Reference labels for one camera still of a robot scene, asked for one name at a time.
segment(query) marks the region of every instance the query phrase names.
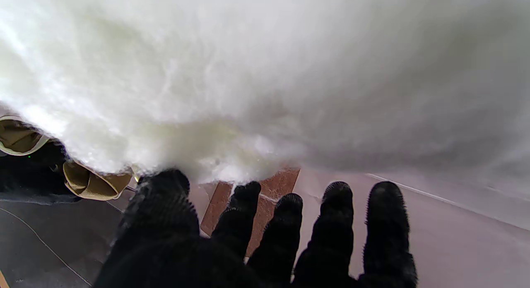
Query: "dark cloth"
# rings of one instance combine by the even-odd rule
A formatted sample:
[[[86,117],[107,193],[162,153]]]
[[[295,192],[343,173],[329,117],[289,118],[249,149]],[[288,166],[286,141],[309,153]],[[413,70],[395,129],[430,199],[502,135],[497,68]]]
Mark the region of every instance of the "dark cloth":
[[[95,288],[363,287],[415,288],[403,197],[391,182],[371,192],[365,273],[348,275],[352,255],[352,192],[331,184],[323,197],[311,241],[292,268],[300,239],[302,200],[278,201],[260,246],[245,265],[260,185],[236,187],[211,239],[199,236],[188,201],[189,183],[179,171],[144,178],[118,229]]]
[[[37,204],[81,200],[65,186],[63,147],[49,142],[29,156],[0,156],[0,201]]]

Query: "brown floor tile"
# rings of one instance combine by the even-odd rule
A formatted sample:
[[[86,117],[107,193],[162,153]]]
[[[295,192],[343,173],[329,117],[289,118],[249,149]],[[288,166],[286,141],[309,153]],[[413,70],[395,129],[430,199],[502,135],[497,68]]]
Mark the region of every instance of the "brown floor tile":
[[[217,222],[219,221],[219,216],[225,210],[226,204],[228,202],[232,185],[225,182],[220,182],[217,185],[217,188],[214,191],[214,195],[210,200],[210,205],[206,209],[204,218],[201,222],[201,229],[207,234],[212,235]]]
[[[293,191],[298,174],[299,170],[286,170],[261,181],[261,195],[278,201],[282,196]]]
[[[274,213],[276,201],[293,191],[298,174],[299,170],[286,170],[260,182],[261,194],[258,201],[258,210],[254,218],[252,237],[250,238],[250,243],[246,250],[247,256],[250,256],[259,246],[259,242],[263,235],[263,229]],[[231,184],[223,182],[220,182],[217,185],[212,200],[210,201],[210,205],[208,206],[201,223],[201,229],[207,235],[212,235],[212,231],[214,231],[215,225],[219,221],[219,216],[225,210],[231,188]]]

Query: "black furry glove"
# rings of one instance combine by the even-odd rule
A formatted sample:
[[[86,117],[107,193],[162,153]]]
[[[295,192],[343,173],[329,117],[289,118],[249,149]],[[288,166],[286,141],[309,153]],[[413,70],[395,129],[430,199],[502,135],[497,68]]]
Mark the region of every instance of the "black furry glove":
[[[142,179],[95,288],[416,287],[407,212],[395,184],[380,182],[371,190],[365,273],[358,280],[348,275],[354,209],[344,182],[326,189],[293,280],[302,209],[296,194],[278,201],[260,246],[244,265],[260,190],[257,182],[235,188],[212,238],[206,239],[199,236],[189,183],[180,171]]]

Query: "white fur costume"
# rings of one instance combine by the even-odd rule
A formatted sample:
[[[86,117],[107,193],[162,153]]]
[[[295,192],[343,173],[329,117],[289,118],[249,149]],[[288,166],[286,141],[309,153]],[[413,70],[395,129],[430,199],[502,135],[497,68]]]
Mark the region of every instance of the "white fur costume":
[[[0,0],[0,100],[101,171],[530,171],[530,0]]]

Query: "floor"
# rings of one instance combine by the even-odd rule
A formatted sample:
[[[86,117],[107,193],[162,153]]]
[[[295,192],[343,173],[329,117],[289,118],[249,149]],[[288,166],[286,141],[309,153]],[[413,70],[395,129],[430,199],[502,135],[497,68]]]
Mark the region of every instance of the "floor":
[[[276,201],[289,192],[296,192],[304,200],[301,252],[310,239],[326,186],[343,180],[354,191],[355,240],[350,274],[358,275],[362,272],[367,195],[373,184],[384,178],[422,185],[418,178],[407,175],[381,177],[310,169],[287,170],[262,181],[247,255],[259,245]],[[419,287],[528,286],[530,231],[518,224],[524,218],[509,223],[504,221],[505,216],[496,215],[500,209],[488,215],[481,212],[483,208],[470,210],[411,186],[403,185],[402,190],[409,211],[411,252],[416,259]],[[230,191],[231,185],[224,183],[192,187],[190,199],[197,208],[204,235],[212,233]],[[89,287],[106,257],[121,212],[133,194],[126,190],[118,200],[83,200],[56,206],[0,202],[0,271],[10,288]],[[528,203],[517,206],[530,208]]]

